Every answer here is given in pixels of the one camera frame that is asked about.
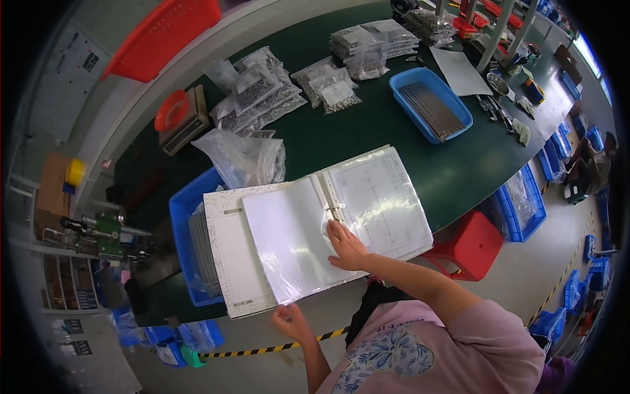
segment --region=white glove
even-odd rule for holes
[[[518,141],[524,146],[527,146],[529,143],[529,136],[531,135],[529,127],[521,123],[521,121],[516,118],[512,120],[512,125],[514,126],[514,131],[518,134]]]
[[[527,97],[521,96],[518,100],[516,100],[516,103],[520,104],[521,108],[523,108],[525,112],[527,112],[532,117],[532,119],[535,119],[534,105],[531,101],[529,101]]]

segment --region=metal bowl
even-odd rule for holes
[[[489,72],[488,75],[486,75],[486,79],[488,80],[490,87],[500,95],[507,96],[509,94],[510,88],[503,78],[493,72]]]

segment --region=binder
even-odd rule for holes
[[[204,209],[231,318],[367,275],[328,262],[335,255],[329,219],[346,225],[369,252],[408,260],[433,247],[426,215],[390,146],[296,181],[205,194]]]

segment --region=window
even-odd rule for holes
[[[573,45],[575,45],[577,50],[580,51],[582,57],[584,57],[584,60],[595,74],[595,77],[599,79],[599,77],[602,76],[602,71],[599,69],[599,65],[597,64],[597,61],[595,61],[595,56],[593,55],[593,52],[591,52],[587,41],[584,39],[584,36],[580,34],[578,38],[573,42]]]
[[[608,92],[608,86],[606,85],[606,79],[602,78],[602,80],[599,82],[599,85],[602,87],[602,90],[604,91],[604,94],[606,95],[606,98],[608,99],[608,104],[610,104],[610,106],[612,107],[612,101],[610,100],[610,92]]]

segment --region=green stool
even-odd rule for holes
[[[195,352],[193,349],[189,348],[186,345],[180,346],[181,356],[184,357],[184,360],[193,368],[199,368],[206,364],[207,362],[201,362],[199,360],[199,353]]]
[[[564,187],[564,197],[569,204],[575,205],[580,201],[586,200],[588,194],[586,194],[586,188],[579,180],[573,180]]]

